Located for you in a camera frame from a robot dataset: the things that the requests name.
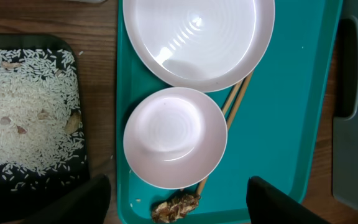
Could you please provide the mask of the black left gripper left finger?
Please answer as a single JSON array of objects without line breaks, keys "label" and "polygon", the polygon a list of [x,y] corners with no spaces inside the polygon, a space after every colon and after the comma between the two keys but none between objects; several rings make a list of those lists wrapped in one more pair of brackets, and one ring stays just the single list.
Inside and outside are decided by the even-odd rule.
[{"label": "black left gripper left finger", "polygon": [[111,202],[111,183],[99,175],[25,218],[24,223],[103,223]]}]

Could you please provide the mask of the pink bowl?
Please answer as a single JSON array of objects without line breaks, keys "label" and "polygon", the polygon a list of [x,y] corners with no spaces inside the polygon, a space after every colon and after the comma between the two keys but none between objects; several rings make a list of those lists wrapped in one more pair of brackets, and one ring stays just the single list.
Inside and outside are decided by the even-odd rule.
[{"label": "pink bowl", "polygon": [[226,119],[216,102],[191,88],[157,91],[133,110],[123,135],[131,170],[161,189],[184,189],[209,176],[227,146]]}]

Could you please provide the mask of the pile of white rice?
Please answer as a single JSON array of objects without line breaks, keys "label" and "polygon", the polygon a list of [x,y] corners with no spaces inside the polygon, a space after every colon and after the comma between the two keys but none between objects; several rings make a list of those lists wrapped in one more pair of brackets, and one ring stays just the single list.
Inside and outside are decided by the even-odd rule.
[{"label": "pile of white rice", "polygon": [[0,194],[88,176],[76,60],[65,49],[0,49]]}]

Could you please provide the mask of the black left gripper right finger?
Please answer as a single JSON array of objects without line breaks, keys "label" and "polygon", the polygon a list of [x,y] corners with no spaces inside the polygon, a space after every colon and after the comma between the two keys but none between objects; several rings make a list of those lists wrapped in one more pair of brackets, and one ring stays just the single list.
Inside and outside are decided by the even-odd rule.
[{"label": "black left gripper right finger", "polygon": [[328,224],[258,176],[248,180],[246,203],[252,224]]}]

